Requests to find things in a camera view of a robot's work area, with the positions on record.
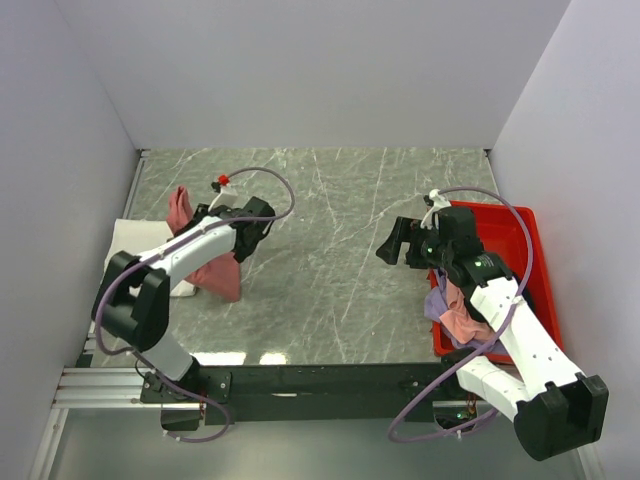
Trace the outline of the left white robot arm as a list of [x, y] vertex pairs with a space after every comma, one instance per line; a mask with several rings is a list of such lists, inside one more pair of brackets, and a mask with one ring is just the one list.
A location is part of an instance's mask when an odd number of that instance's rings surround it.
[[164, 389], [173, 399], [193, 399], [200, 378], [194, 357], [169, 332], [171, 290], [224, 254], [244, 261], [268, 235], [274, 219], [271, 205], [255, 196], [241, 208], [201, 204], [167, 243], [140, 255], [113, 255], [91, 312], [97, 329], [126, 343], [109, 353], [133, 350], [165, 376]]

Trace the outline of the dark pink t shirt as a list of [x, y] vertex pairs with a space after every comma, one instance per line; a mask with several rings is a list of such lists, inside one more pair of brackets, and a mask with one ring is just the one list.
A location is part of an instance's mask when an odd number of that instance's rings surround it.
[[[187, 188], [179, 186], [169, 197], [166, 223], [174, 236], [185, 229], [192, 220], [194, 210]], [[241, 299], [241, 269], [232, 253], [221, 255], [195, 272], [189, 274], [184, 283], [222, 297], [227, 302]]]

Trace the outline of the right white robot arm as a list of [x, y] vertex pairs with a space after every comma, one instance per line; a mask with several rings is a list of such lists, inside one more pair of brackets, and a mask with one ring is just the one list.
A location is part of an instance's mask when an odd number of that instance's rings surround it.
[[497, 333], [520, 376], [492, 364], [475, 351], [439, 374], [444, 395], [474, 393], [509, 418], [526, 453], [541, 461], [598, 441], [609, 390], [597, 375], [587, 376], [558, 347], [522, 295], [502, 258], [485, 249], [473, 211], [465, 206], [432, 208], [425, 219], [399, 217], [376, 255], [389, 265], [409, 245], [412, 268], [441, 269], [458, 287], [474, 314]]

